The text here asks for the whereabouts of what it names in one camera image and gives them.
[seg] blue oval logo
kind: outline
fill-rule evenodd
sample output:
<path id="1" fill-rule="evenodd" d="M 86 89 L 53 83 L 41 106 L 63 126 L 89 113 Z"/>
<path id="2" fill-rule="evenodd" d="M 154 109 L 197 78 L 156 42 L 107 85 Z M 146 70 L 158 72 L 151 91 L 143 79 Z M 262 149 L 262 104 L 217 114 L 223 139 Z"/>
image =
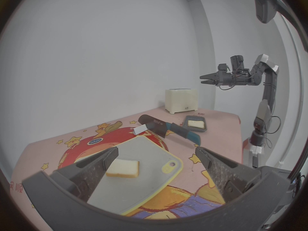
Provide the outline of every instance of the blue oval logo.
<path id="1" fill-rule="evenodd" d="M 97 143 L 101 142 L 102 140 L 103 140 L 102 138 L 91 140 L 90 142 L 88 142 L 88 145 L 97 144 Z"/>

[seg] gray cutting board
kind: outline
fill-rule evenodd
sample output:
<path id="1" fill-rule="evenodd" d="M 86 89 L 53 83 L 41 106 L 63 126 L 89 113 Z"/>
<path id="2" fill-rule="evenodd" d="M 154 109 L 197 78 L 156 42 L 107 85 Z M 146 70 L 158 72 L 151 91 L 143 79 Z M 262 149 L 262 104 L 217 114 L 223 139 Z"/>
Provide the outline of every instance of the gray cutting board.
<path id="1" fill-rule="evenodd" d="M 118 159 L 139 161 L 139 176 L 104 175 L 88 200 L 88 204 L 112 213 L 125 215 L 137 209 L 163 190 L 183 168 L 181 159 L 146 136 L 137 136 L 117 147 Z"/>

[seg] cartoon tablecloth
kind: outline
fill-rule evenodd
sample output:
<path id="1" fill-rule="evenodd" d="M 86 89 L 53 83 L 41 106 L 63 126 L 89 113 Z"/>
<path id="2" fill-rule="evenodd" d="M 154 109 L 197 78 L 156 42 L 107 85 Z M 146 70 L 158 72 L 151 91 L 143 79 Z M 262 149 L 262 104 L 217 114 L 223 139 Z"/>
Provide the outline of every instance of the cartoon tablecloth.
<path id="1" fill-rule="evenodd" d="M 142 114 L 178 125 L 183 124 L 187 115 L 203 116 L 208 129 L 204 133 L 198 133 L 201 137 L 201 146 L 239 163 L 242 162 L 239 117 L 230 113 L 205 109 L 171 115 L 160 107 L 29 144 L 13 171 L 10 193 L 19 208 L 39 230 L 51 230 L 51 228 L 31 204 L 21 181 L 39 170 L 51 174 L 58 168 L 74 163 L 80 157 L 134 138 L 133 128 L 140 125 L 137 121 Z M 167 187 L 127 216 L 146 219 L 182 218 L 200 214 L 224 204 L 213 181 L 195 155 L 196 144 L 169 130 L 165 138 L 149 130 L 140 135 L 147 136 L 163 149 L 179 157 L 184 167 Z"/>

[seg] knife handle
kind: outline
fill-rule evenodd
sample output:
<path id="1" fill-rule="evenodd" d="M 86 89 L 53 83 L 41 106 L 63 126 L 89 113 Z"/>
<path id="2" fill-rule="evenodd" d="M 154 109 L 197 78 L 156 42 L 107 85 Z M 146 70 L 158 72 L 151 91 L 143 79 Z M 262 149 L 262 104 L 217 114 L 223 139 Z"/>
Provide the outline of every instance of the knife handle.
<path id="1" fill-rule="evenodd" d="M 176 134 L 182 136 L 183 138 L 186 138 L 192 142 L 194 142 L 195 144 L 199 145 L 201 144 L 201 139 L 200 136 L 196 133 L 193 133 L 192 131 L 189 131 L 186 128 L 183 128 L 175 123 L 172 123 L 170 126 L 170 130 L 172 132 L 175 132 Z"/>

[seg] gray tray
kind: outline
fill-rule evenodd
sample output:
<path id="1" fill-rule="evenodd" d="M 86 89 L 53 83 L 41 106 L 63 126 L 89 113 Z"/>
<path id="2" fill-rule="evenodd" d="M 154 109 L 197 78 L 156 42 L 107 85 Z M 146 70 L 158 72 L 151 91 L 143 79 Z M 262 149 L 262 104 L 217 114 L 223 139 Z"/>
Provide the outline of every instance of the gray tray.
<path id="1" fill-rule="evenodd" d="M 188 126 L 188 120 L 190 120 L 190 121 L 203 121 L 205 129 L 189 127 Z M 193 116 L 193 115 L 188 116 L 187 115 L 186 118 L 185 118 L 185 121 L 183 123 L 183 128 L 186 128 L 190 131 L 195 131 L 195 132 L 205 132 L 207 130 L 205 118 L 203 116 Z"/>

